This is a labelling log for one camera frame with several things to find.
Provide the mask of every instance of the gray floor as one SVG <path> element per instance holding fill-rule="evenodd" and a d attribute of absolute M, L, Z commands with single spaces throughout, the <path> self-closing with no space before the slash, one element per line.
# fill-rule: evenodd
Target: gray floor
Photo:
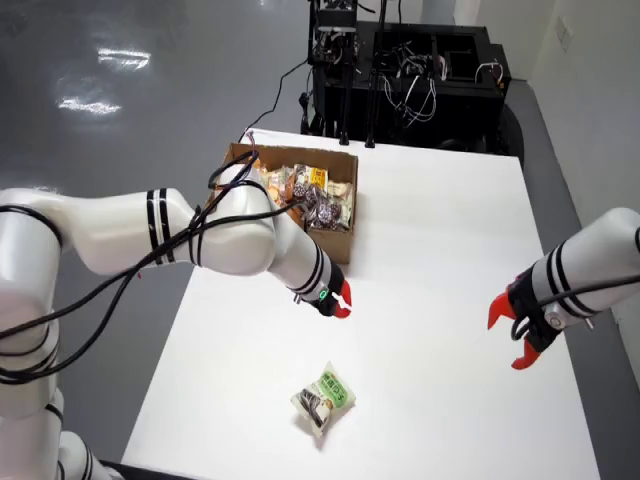
<path fill-rule="evenodd" d="M 204 179 L 228 143 L 271 105 L 281 73 L 306 55 L 302 0 L 2 5 L 0 188 L 48 186 L 69 195 L 102 196 L 173 186 L 192 203 L 202 203 Z M 139 54 L 99 58 L 105 48 L 150 57 L 146 65 Z M 297 97 L 306 73 L 305 68 L 286 80 L 277 112 L 261 126 L 298 130 Z M 523 126 L 525 179 L 548 250 L 578 230 L 579 222 L 533 92 L 514 82 L 508 102 Z M 64 108 L 81 104 L 120 108 L 107 114 Z M 102 458 L 122 456 L 190 271 L 146 271 L 97 345 L 62 375 L 65 427 Z M 98 281 L 75 255 L 66 255 L 56 306 Z M 89 334 L 108 297 L 64 320 L 63 354 Z M 575 328 L 567 338 L 602 478 L 635 479 L 640 394 L 617 327 L 610 316 L 602 317 L 595 333 Z M 535 454 L 525 452 L 535 446 L 526 445 L 525 432 L 523 442 L 523 460 L 530 462 Z M 538 467 L 544 468 L 544 459 L 531 465 Z"/>

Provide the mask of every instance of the white wall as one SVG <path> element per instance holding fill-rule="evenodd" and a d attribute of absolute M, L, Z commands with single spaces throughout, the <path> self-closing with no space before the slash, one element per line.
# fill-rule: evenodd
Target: white wall
<path fill-rule="evenodd" d="M 555 0 L 457 0 L 456 25 L 486 26 L 504 47 L 514 78 L 529 79 Z"/>
<path fill-rule="evenodd" d="M 475 25 L 480 10 L 480 0 L 456 0 L 453 19 L 456 25 Z"/>
<path fill-rule="evenodd" d="M 558 16 L 573 30 L 567 53 Z M 583 225 L 640 211 L 640 1 L 558 0 L 531 85 Z M 640 295 L 614 308 L 640 383 Z"/>
<path fill-rule="evenodd" d="M 358 20 L 377 22 L 380 15 L 380 0 L 359 0 L 365 7 L 372 8 L 376 14 L 358 10 Z M 420 23 L 423 0 L 402 0 L 402 23 Z M 386 21 L 398 23 L 398 0 L 388 0 Z"/>

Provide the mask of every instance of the wall outlet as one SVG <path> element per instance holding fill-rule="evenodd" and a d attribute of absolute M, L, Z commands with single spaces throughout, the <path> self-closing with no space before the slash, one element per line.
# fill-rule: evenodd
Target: wall outlet
<path fill-rule="evenodd" d="M 556 35 L 558 36 L 562 50 L 566 53 L 567 50 L 569 50 L 569 45 L 573 38 L 573 32 L 569 27 L 567 27 L 567 22 L 564 17 L 558 17 L 556 19 Z"/>

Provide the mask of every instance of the white tabletop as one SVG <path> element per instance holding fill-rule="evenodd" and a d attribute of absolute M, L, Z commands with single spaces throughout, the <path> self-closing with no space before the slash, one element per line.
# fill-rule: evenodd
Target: white tabletop
<path fill-rule="evenodd" d="M 491 300 L 542 251 L 517 159 L 256 130 L 359 156 L 346 320 L 268 274 L 196 268 L 123 462 L 215 479 L 596 479 L 564 337 L 538 362 Z M 289 398 L 327 361 L 356 405 L 316 441 Z"/>

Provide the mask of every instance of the robotic arm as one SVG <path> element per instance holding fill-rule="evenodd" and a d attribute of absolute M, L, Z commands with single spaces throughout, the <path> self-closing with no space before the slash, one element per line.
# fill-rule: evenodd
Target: robotic arm
<path fill-rule="evenodd" d="M 500 316 L 514 320 L 513 340 L 530 367 L 565 328 L 586 321 L 640 291 L 640 215 L 616 208 L 559 245 L 520 274 L 489 309 L 489 328 Z"/>
<path fill-rule="evenodd" d="M 240 170 L 240 165 L 232 166 L 221 175 L 220 182 L 230 183 Z M 256 183 L 260 180 L 255 170 L 246 179 Z M 101 275 L 132 267 L 187 228 L 194 218 L 194 210 L 183 196 L 175 189 L 164 188 L 101 199 L 11 189 L 0 193 L 0 205 L 29 207 L 39 212 L 44 219 L 35 220 L 45 220 L 44 225 L 53 234 L 49 235 L 50 241 L 63 248 L 75 248 L 86 266 Z M 13 211 L 25 213 L 19 207 Z M 277 207 L 262 190 L 240 186 L 229 191 L 207 221 L 274 210 Z M 20 222 L 7 215 L 2 217 L 0 244 L 15 243 L 12 239 L 20 235 Z M 201 235 L 201 266 L 243 276 L 266 270 L 321 314 L 341 318 L 349 315 L 350 311 L 335 298 L 343 296 L 350 304 L 349 284 L 342 271 L 288 215 L 221 224 Z M 155 265 L 196 263 L 195 250 L 193 244 L 190 248 L 189 242 L 183 243 L 158 258 Z M 2 329 L 10 326 L 0 323 Z"/>
<path fill-rule="evenodd" d="M 57 478 L 63 469 L 68 478 L 112 478 L 76 435 L 60 433 L 64 402 L 55 373 L 98 338 L 143 266 L 191 262 L 244 276 L 268 271 L 322 315 L 350 314 L 341 269 L 270 200 L 257 171 L 249 164 L 218 173 L 218 195 L 202 212 L 174 189 L 101 199 L 0 191 L 1 478 L 56 478 L 56 468 Z M 50 312 L 60 255 L 71 248 L 92 271 L 116 274 L 77 304 L 122 283 L 85 345 L 59 361 L 57 318 L 76 307 Z"/>

